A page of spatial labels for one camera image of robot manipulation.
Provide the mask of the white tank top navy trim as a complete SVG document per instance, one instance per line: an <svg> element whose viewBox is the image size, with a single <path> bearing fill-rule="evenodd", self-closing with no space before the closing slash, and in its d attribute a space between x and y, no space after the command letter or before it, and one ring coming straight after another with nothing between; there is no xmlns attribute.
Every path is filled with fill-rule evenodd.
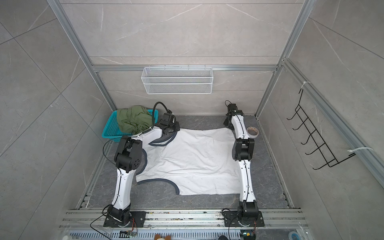
<svg viewBox="0 0 384 240"><path fill-rule="evenodd" d="M238 162L232 158L234 134L226 128L181 129L163 147L147 146L147 164L137 183L165 180L180 195L227 195L241 193Z"/></svg>

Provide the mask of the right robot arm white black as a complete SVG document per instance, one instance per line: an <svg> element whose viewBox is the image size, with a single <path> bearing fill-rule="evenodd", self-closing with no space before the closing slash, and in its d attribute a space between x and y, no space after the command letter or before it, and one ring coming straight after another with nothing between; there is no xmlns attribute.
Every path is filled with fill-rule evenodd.
<svg viewBox="0 0 384 240"><path fill-rule="evenodd" d="M236 104L225 101L228 112L224 125L234 131L235 142L232 149L232 157L237 162L241 177L241 193L239 197L238 221L246 226L257 220L259 208L253 190L251 176L251 159L253 157L255 141L247 132L244 122L244 113Z"/></svg>

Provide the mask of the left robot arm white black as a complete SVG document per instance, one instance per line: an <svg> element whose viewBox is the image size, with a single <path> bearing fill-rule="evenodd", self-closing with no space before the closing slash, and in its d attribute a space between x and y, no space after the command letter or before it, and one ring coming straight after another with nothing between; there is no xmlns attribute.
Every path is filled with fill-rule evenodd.
<svg viewBox="0 0 384 240"><path fill-rule="evenodd" d="M111 205L108 206L106 225L133 226L134 216L130 213L133 179L143 156L143 147L164 147L175 139L180 131L172 111L167 110L162 118L149 129L131 136L123 136L115 153L117 185Z"/></svg>

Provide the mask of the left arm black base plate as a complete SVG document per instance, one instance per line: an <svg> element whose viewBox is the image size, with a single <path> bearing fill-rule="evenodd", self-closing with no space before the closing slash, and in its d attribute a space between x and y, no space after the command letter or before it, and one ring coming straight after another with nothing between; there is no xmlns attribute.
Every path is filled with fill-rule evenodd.
<svg viewBox="0 0 384 240"><path fill-rule="evenodd" d="M142 228L144 226L146 212L122 212L112 211L107 213L103 227L111 228Z"/></svg>

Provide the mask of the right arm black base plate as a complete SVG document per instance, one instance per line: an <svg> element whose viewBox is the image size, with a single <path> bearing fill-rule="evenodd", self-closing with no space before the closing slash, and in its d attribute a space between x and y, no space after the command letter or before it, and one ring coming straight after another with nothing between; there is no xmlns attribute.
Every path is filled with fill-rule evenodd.
<svg viewBox="0 0 384 240"><path fill-rule="evenodd" d="M262 213L259 212L256 218L243 218L240 217L240 214L237 211L232 211L229 209L223 209L221 214L224 218L225 227L244 227L244 228L253 228L253 227L264 227L264 219Z"/></svg>

